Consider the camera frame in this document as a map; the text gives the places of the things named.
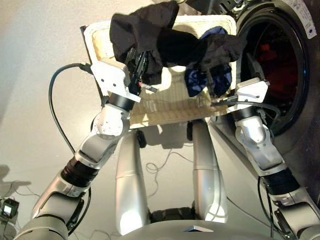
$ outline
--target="washing machine door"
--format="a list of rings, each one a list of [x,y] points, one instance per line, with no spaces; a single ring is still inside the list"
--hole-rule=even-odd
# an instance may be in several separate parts
[[[214,10],[196,6],[202,12],[219,14],[223,8],[235,18],[237,34],[248,42],[237,61],[237,82],[254,77],[248,69],[247,54],[254,56],[270,82],[264,102],[281,110],[281,117],[273,128],[274,144],[298,182],[307,188],[312,199],[319,204],[319,3],[314,0],[252,0],[238,5],[236,3],[239,1],[236,0],[201,2],[206,2],[202,3],[202,7],[207,8],[210,8],[210,4],[220,3]],[[273,113],[266,113],[270,123]],[[245,154],[235,138],[231,116],[219,117],[215,128],[224,135],[229,145]]]

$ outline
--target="dark blue clothing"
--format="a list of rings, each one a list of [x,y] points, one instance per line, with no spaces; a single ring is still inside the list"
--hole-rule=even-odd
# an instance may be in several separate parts
[[[207,30],[200,39],[205,39],[212,34],[228,33],[223,27],[216,26]],[[205,71],[201,71],[198,68],[186,68],[184,80],[190,97],[196,96],[205,87],[208,87],[209,93],[213,97],[219,97],[229,89],[232,77],[231,67],[228,63],[210,68],[210,74],[212,81],[208,79]]]

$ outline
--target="laundry basket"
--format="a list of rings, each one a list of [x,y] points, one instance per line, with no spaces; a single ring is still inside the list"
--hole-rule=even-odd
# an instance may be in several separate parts
[[[110,23],[111,21],[93,23],[83,32],[92,63],[115,59],[109,35]],[[236,23],[227,15],[178,16],[173,29],[189,32],[200,38],[205,31],[217,26],[223,27],[228,34],[236,34]],[[232,90],[236,87],[236,63],[232,62],[230,66]],[[158,91],[151,93],[142,90],[141,102],[136,103],[131,111],[131,128],[187,122],[220,114],[225,107],[210,106],[212,99],[207,88],[197,96],[189,97],[184,79],[185,69],[184,66],[164,67],[161,84],[154,85]]]

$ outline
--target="wire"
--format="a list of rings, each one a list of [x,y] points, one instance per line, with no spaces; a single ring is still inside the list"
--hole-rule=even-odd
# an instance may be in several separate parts
[[[265,190],[266,190],[266,197],[267,197],[267,199],[268,199],[270,220],[271,220],[271,222],[272,222],[271,228],[270,228],[270,238],[273,238],[273,237],[274,237],[274,226],[275,226],[274,214],[273,214],[273,211],[272,211],[271,199],[270,199],[270,196],[269,196],[269,192],[268,192],[267,189],[265,189]]]
[[[74,225],[74,227],[70,230],[70,232],[68,233],[68,236],[70,236],[75,230],[76,228],[80,225],[80,223],[82,222],[82,220],[84,219],[88,209],[89,209],[89,206],[90,206],[90,202],[91,202],[91,187],[89,188],[89,191],[88,191],[88,200],[87,200],[87,203],[86,203],[86,206],[85,206],[85,209],[83,211],[83,214],[81,215],[80,219],[78,220],[78,222]]]
[[[228,199],[228,201],[230,203],[232,203],[237,209],[239,209],[242,213],[244,213],[245,215],[247,215],[249,218],[252,218],[253,220],[259,222],[260,224],[266,226],[267,228],[270,228],[270,226],[268,224],[266,224],[265,222],[261,221],[260,219],[256,218],[255,216],[253,216],[252,214],[248,213],[247,211],[243,210],[241,207],[239,207],[237,204],[235,204],[234,201],[232,201],[228,196],[226,197],[226,199]]]
[[[94,236],[95,233],[102,233],[102,234],[105,234],[107,237],[108,237],[108,240],[111,240],[111,237],[109,235],[109,233],[107,233],[106,231],[102,231],[102,230],[99,230],[99,229],[95,229],[92,233],[91,233],[91,236],[89,237],[89,240],[91,240]]]
[[[158,189],[159,189],[158,174],[159,174],[160,170],[167,164],[170,155],[176,154],[176,155],[180,156],[181,158],[183,158],[184,160],[186,160],[186,161],[188,161],[190,163],[193,163],[193,161],[187,159],[186,157],[184,157],[180,153],[172,151],[172,150],[173,149],[171,148],[169,153],[168,153],[168,155],[166,156],[166,159],[165,159],[164,163],[160,167],[158,167],[153,162],[148,162],[145,165],[145,170],[150,174],[154,174],[154,183],[156,184],[156,188],[155,188],[154,192],[147,196],[148,199],[153,197],[154,195],[156,195],[156,193],[158,192]]]
[[[12,181],[12,182],[10,183],[10,188],[9,188],[9,190],[6,192],[5,195],[3,195],[3,197],[4,197],[4,198],[5,198],[5,197],[8,197],[7,195],[8,195],[8,193],[10,193],[11,189],[13,189],[14,192],[17,193],[17,194],[20,195],[20,196],[38,196],[38,197],[40,197],[39,194],[36,194],[35,192],[33,192],[33,191],[32,191],[28,186],[26,186],[26,185],[25,185],[24,187],[26,187],[26,188],[30,191],[31,194],[25,194],[25,193],[20,193],[20,192],[18,192],[17,189],[16,189],[15,186],[14,186],[14,183],[19,183],[19,182],[20,182],[20,181],[18,181],[18,180]]]
[[[55,122],[56,127],[58,128],[58,130],[61,133],[64,141],[66,142],[66,144],[68,145],[68,147],[70,148],[70,150],[71,150],[71,152],[73,154],[75,153],[75,149],[71,145],[71,143],[68,140],[65,132],[63,131],[62,127],[60,126],[60,123],[58,121],[58,118],[56,116],[56,112],[55,112],[55,109],[54,109],[54,105],[53,105],[53,101],[52,101],[52,95],[53,95],[53,88],[54,88],[54,84],[55,84],[56,78],[62,71],[66,70],[66,69],[71,69],[71,68],[81,68],[82,66],[83,66],[83,64],[81,64],[81,63],[71,63],[71,64],[65,65],[63,67],[60,67],[53,74],[53,76],[51,78],[51,81],[50,81],[50,84],[49,84],[49,91],[48,91],[48,98],[49,98],[49,106],[50,106],[51,115],[53,117],[53,120]]]
[[[95,230],[93,230],[93,231],[91,232],[91,235],[90,235],[89,237],[86,236],[85,234],[81,233],[81,232],[74,232],[73,234],[75,235],[75,237],[76,237],[78,240],[79,240],[78,234],[79,234],[79,235],[82,235],[85,239],[91,240],[91,239],[94,237],[95,233],[105,234],[105,235],[107,236],[107,239],[106,239],[106,240],[111,240],[111,236],[115,236],[113,233],[109,234],[108,232],[103,231],[103,230],[100,230],[100,229],[95,229]]]
[[[6,237],[6,235],[5,235],[5,233],[6,233],[6,229],[7,229],[8,222],[9,222],[9,216],[7,215],[6,217],[7,217],[7,218],[6,218],[6,222],[5,222],[4,229],[3,229],[3,233],[2,233],[2,236],[3,236],[4,239],[8,239],[8,238]]]
[[[258,41],[256,42],[256,46],[255,46],[254,51],[253,51],[253,57],[254,57],[254,58],[256,57],[256,53],[257,53],[257,48],[258,48],[259,42],[261,41],[262,37],[264,36],[266,30],[270,27],[270,25],[271,25],[271,23],[269,23],[269,24],[265,27],[265,29],[264,29],[263,32],[261,33]]]
[[[70,148],[70,150],[71,150],[71,152],[73,154],[75,154],[75,149],[73,148],[72,144],[70,143],[69,139],[67,138],[65,132],[63,131],[63,129],[62,129],[62,127],[61,127],[61,125],[60,125],[60,123],[58,121],[58,118],[57,118],[56,113],[55,113],[53,101],[52,101],[52,98],[53,98],[52,96],[53,96],[53,88],[54,88],[54,84],[55,84],[57,76],[62,71],[66,70],[66,69],[77,68],[77,67],[80,68],[81,70],[89,73],[89,74],[92,74],[92,71],[90,69],[90,65],[87,64],[87,63],[71,63],[71,64],[68,64],[68,65],[65,65],[63,67],[60,67],[57,71],[55,71],[55,73],[53,74],[53,76],[51,78],[51,81],[50,81],[50,84],[49,84],[49,90],[48,90],[48,100],[49,100],[49,106],[50,106],[51,115],[53,117],[53,120],[55,122],[56,127],[58,128],[58,130],[61,133],[64,141],[66,142],[66,144],[68,145],[68,147]],[[86,213],[88,211],[88,208],[89,208],[90,202],[91,202],[91,187],[89,188],[88,191],[89,191],[88,200],[87,200],[84,212],[83,212],[82,216],[80,217],[79,221],[75,224],[73,229],[69,232],[69,236],[76,230],[76,228],[82,222],[82,220],[84,219],[84,217],[85,217],[85,215],[86,215]]]
[[[272,123],[270,125],[270,130],[272,130],[273,126],[275,125],[278,117],[280,116],[281,112],[279,110],[279,108],[277,108],[276,106],[273,106],[271,104],[267,104],[267,103],[260,103],[260,102],[254,102],[254,101],[228,101],[228,102],[213,102],[211,104],[211,106],[220,106],[220,105],[236,105],[236,104],[244,104],[244,105],[251,105],[254,107],[258,107],[258,108],[263,108],[263,109],[269,109],[271,111],[273,111],[275,113],[275,116],[272,120]]]
[[[271,220],[271,218],[269,217],[264,202],[262,200],[262,196],[261,196],[261,190],[260,190],[260,182],[261,182],[261,177],[258,177],[258,181],[257,181],[257,190],[258,190],[258,196],[259,196],[259,201],[262,207],[262,211],[266,217],[266,219],[268,219],[268,221],[270,222],[270,226],[273,226],[273,228],[281,235],[281,237],[283,237],[283,232],[275,225],[275,223]]]

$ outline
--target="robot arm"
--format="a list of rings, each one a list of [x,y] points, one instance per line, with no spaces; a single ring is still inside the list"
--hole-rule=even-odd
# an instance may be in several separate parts
[[[91,70],[102,94],[109,96],[108,103],[93,120],[90,134],[73,158],[39,198],[32,219],[16,236],[17,240],[68,239],[68,231],[74,227],[84,205],[83,196],[121,137],[129,131],[129,112],[135,102],[140,102],[140,97],[129,91],[128,68],[123,63],[107,60],[93,64]]]
[[[263,124],[256,107],[245,104],[262,103],[267,89],[268,83],[259,78],[239,83],[236,87],[238,104],[229,107],[227,111],[235,121],[236,139],[244,147],[247,158],[277,208],[275,216],[280,234],[287,239],[306,238],[306,234],[312,238],[319,234],[320,211],[273,145],[271,132]]]

